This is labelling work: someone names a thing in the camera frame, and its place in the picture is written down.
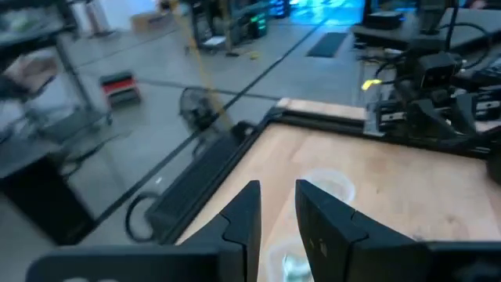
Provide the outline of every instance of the gray floor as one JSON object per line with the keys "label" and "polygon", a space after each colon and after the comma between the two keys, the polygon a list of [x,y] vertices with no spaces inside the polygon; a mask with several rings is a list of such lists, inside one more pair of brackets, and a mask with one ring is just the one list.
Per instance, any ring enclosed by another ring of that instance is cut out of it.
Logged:
{"label": "gray floor", "polygon": [[[281,97],[363,104],[364,97],[358,91],[359,65],[350,49],[350,38],[334,58],[305,56],[324,33],[347,32],[348,25],[358,20],[361,4],[350,3],[344,10],[314,7],[290,19],[272,21],[266,37],[245,46],[258,54],[256,60],[248,55],[228,58],[223,53],[202,57],[204,73],[212,87],[222,90],[220,100],[224,104],[235,102],[239,93],[245,94],[228,109],[233,122],[259,122]],[[135,194],[165,190],[191,163],[194,142],[172,153],[192,135],[178,115],[178,99],[186,86],[207,87],[207,79],[200,73],[196,56],[185,54],[186,37],[174,22],[150,34],[122,31],[119,37],[104,41],[66,40],[81,79],[99,109],[106,109],[98,85],[100,75],[132,70],[139,81],[143,103],[114,111],[114,123],[102,124],[99,131],[87,134],[76,150],[85,150],[111,136],[120,137],[105,145],[70,178],[75,192],[96,218],[112,212],[81,244],[132,244],[125,236],[123,221],[133,197],[117,209],[110,210],[109,206],[131,187],[138,188]],[[76,103],[72,91],[66,75],[61,74],[40,98],[40,104]],[[172,159],[165,166],[144,178],[169,155]],[[140,214],[138,211],[134,216],[133,226],[147,233]],[[23,280],[29,263],[54,248],[4,198],[0,198],[0,230],[1,281]]]}

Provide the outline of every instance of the black floor mat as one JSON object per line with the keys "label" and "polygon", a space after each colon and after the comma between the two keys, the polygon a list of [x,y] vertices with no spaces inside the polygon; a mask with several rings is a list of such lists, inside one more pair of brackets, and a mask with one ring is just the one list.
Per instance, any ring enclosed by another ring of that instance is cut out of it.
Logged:
{"label": "black floor mat", "polygon": [[346,33],[329,32],[322,36],[322,38],[316,42],[315,46],[308,51],[306,56],[315,56],[322,58],[332,58],[336,54],[337,50],[343,44],[346,38]]}

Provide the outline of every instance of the wooden table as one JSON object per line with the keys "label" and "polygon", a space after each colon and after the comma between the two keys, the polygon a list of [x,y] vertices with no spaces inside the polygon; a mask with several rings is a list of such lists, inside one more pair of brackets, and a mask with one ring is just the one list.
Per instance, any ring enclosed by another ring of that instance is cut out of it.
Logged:
{"label": "wooden table", "polygon": [[[356,119],[363,108],[282,99],[282,107]],[[270,125],[185,230],[184,241],[253,179],[261,182],[259,281],[282,280],[285,251],[305,255],[294,211],[294,182],[315,168],[345,174],[350,203],[417,240],[500,240],[501,187],[480,160],[289,125]]]}

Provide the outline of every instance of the black cable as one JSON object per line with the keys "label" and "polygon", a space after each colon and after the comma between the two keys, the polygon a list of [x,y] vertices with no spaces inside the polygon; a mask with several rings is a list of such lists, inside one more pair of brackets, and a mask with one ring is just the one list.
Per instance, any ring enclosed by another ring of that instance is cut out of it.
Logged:
{"label": "black cable", "polygon": [[[446,25],[439,27],[438,29],[447,28],[449,26],[450,26],[450,24],[446,24]],[[485,39],[487,39],[487,48],[485,49],[484,54],[482,56],[480,56],[474,63],[471,63],[470,65],[464,67],[464,69],[467,70],[467,69],[471,69],[472,67],[476,67],[478,64],[482,63],[491,52],[491,48],[492,48],[491,35],[483,27],[481,27],[475,23],[455,23],[454,26],[455,27],[472,27],[478,31],[481,31],[484,34]]]}
{"label": "black cable", "polygon": [[377,79],[377,77],[379,77],[379,73],[381,71],[383,71],[386,67],[390,66],[390,65],[393,65],[395,67],[397,67],[396,63],[401,59],[403,58],[404,56],[407,56],[408,52],[405,51],[405,52],[401,52],[400,54],[398,54],[397,56],[393,57],[393,58],[390,58],[387,60],[387,62],[385,63],[382,63],[379,68],[376,70],[376,72],[374,73],[374,79]]}
{"label": "black cable", "polygon": [[111,136],[110,138],[104,139],[101,141],[99,144],[95,145],[93,148],[85,151],[83,154],[76,156],[76,157],[67,157],[63,161],[63,165],[74,165],[74,168],[71,169],[71,171],[66,172],[63,174],[64,178],[69,178],[72,176],[75,172],[80,170],[80,168],[83,166],[84,162],[87,161],[90,157],[94,156],[97,154],[106,144],[108,144],[110,141],[113,141],[118,138],[124,138],[125,136],[128,136],[130,133],[127,134],[116,134],[115,136]]}
{"label": "black cable", "polygon": [[445,51],[449,51],[451,49],[452,33],[454,31],[454,27],[456,26],[457,13],[460,10],[460,4],[457,0],[452,0],[452,4],[454,5],[454,10],[452,11],[449,29],[447,30],[447,37],[445,38]]}
{"label": "black cable", "polygon": [[135,207],[139,203],[141,203],[144,200],[147,199],[157,199],[159,198],[160,195],[154,192],[142,192],[140,193],[133,201],[132,203],[127,207],[127,213],[125,214],[125,233],[127,236],[133,240],[136,243],[148,243],[154,240],[153,233],[147,237],[141,237],[138,234],[134,233],[132,231],[132,226],[131,226],[131,217],[132,217],[132,212],[134,211]]}
{"label": "black cable", "polygon": [[396,78],[396,79],[394,79],[392,81],[382,81],[380,83],[380,85],[392,85],[392,84],[394,84],[397,81],[402,81],[404,79],[409,79],[409,78],[412,78],[412,77],[413,77],[412,74],[402,75],[401,77],[398,77],[398,78]]}

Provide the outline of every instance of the white object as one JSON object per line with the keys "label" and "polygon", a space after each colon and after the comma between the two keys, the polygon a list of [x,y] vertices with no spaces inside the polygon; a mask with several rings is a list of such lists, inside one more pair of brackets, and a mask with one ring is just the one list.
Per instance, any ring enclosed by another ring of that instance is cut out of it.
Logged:
{"label": "white object", "polygon": [[283,282],[308,282],[312,278],[312,270],[308,260],[285,255],[282,259]]}
{"label": "white object", "polygon": [[342,172],[328,168],[317,168],[301,178],[346,204],[350,204],[355,199],[355,185]]}
{"label": "white object", "polygon": [[214,36],[204,42],[204,45],[217,46],[224,43],[226,38],[224,36]]}
{"label": "white object", "polygon": [[284,238],[265,254],[265,271],[270,282],[311,282],[311,270],[301,237]]}

